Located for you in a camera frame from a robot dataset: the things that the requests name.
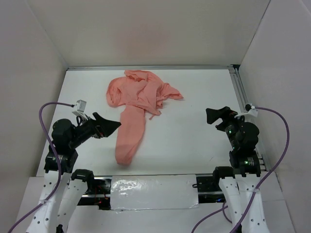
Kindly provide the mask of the pink zip jacket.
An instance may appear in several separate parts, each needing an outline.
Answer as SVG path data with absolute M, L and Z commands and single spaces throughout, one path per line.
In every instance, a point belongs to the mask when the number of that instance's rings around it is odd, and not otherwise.
M 125 106 L 120 116 L 115 159 L 117 164 L 131 164 L 145 133 L 148 112 L 161 115 L 167 99 L 182 100 L 182 94 L 157 75 L 144 70 L 125 70 L 124 76 L 113 79 L 107 88 L 106 100 L 110 107 Z

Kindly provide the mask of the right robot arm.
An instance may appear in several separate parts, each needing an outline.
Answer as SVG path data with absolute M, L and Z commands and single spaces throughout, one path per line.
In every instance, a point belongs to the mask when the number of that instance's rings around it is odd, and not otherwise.
M 207 123 L 218 119 L 222 122 L 216 129 L 225 132 L 232 146 L 229 153 L 230 166 L 218 166 L 213 172 L 212 185 L 222 190 L 235 233 L 269 232 L 257 184 L 261 181 L 260 163 L 255 151 L 259 129 L 245 121 L 229 107 L 206 109 Z

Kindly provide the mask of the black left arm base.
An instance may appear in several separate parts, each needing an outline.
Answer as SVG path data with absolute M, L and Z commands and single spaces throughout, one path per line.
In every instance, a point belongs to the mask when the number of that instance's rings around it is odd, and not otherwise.
M 112 176 L 95 176 L 94 182 L 81 197 L 78 206 L 96 206 L 100 210 L 111 210 Z

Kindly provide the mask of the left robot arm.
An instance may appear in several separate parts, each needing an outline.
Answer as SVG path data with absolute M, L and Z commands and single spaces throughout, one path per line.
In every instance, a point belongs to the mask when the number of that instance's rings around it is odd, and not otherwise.
M 28 233 L 65 233 L 78 202 L 84 193 L 96 188 L 91 170 L 74 170 L 78 158 L 77 147 L 90 138 L 109 137 L 120 122 L 76 113 L 77 125 L 69 119 L 60 119 L 52 126 L 52 144 L 44 165 L 44 184 L 39 207 L 27 228 Z

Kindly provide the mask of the glossy white tape sheet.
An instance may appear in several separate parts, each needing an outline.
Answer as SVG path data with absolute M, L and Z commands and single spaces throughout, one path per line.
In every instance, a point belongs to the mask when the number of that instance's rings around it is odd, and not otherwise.
M 191 209 L 199 205 L 193 175 L 114 176 L 112 210 Z

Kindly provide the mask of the aluminium frame rail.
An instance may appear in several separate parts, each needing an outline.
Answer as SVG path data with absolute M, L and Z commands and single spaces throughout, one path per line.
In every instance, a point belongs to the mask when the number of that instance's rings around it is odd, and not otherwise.
M 142 143 L 128 166 L 115 159 L 116 136 L 91 139 L 78 148 L 76 168 L 97 175 L 210 173 L 229 165 L 231 144 L 224 132 L 207 124 L 206 109 L 228 106 L 241 112 L 245 101 L 230 69 L 149 67 L 176 88 L 181 100 L 164 101 L 161 115 L 146 114 Z

